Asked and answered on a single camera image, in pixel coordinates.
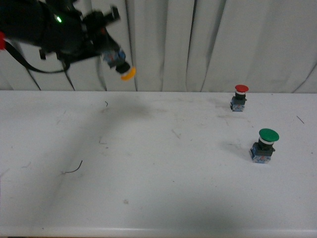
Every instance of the table surface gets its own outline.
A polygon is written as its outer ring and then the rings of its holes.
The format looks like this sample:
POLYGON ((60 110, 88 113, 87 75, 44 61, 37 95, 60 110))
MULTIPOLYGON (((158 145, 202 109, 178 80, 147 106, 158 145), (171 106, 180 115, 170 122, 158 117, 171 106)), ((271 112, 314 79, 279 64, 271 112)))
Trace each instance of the table surface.
POLYGON ((317 94, 233 95, 0 91, 0 236, 317 237, 317 94))

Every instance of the curtain fold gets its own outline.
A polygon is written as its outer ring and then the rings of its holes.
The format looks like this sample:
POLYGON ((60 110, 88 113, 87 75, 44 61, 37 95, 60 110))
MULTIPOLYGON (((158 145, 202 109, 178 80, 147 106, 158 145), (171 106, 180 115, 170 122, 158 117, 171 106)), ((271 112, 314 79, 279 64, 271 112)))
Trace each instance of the curtain fold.
MULTIPOLYGON (((28 71, 0 52, 0 89, 80 91, 317 93, 317 0, 78 0, 86 15, 117 6, 121 20, 108 26, 127 61, 130 81, 101 57, 71 65, 68 75, 28 71)), ((61 68, 55 54, 17 44, 44 70, 61 68)))

